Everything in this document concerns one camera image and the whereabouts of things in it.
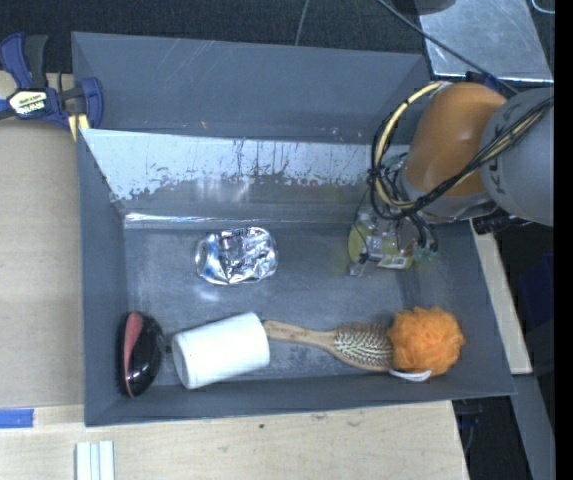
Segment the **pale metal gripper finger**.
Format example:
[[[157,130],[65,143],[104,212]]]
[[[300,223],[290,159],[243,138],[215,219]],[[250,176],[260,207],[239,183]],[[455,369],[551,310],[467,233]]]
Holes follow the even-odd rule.
[[[383,262],[392,257],[392,243],[376,228],[354,224],[348,236],[348,254],[352,262]]]
[[[410,257],[401,256],[386,256],[386,257],[370,257],[360,256],[356,261],[351,261],[349,265],[349,274],[351,276],[364,276],[367,275],[375,268],[403,271],[410,268],[414,260]]]

